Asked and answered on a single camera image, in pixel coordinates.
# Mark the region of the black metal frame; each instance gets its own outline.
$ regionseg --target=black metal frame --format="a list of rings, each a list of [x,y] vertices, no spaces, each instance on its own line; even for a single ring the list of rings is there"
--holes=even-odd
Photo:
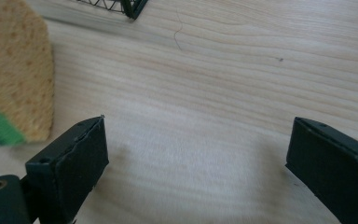
[[[136,20],[144,9],[147,0],[76,0],[79,3],[104,8],[108,11],[121,12]]]

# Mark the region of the wooden table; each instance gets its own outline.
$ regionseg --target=wooden table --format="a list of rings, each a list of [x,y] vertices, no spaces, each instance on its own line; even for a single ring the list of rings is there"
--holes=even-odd
[[[149,0],[115,18],[47,21],[48,142],[105,115],[110,164],[76,224],[339,223],[284,165],[296,116],[358,140],[358,1]],[[48,142],[0,147],[0,175]]]

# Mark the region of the sponge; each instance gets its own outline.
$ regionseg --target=sponge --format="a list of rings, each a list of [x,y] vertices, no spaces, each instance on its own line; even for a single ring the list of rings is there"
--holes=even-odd
[[[0,0],[0,145],[48,138],[53,73],[43,19],[23,0]]]

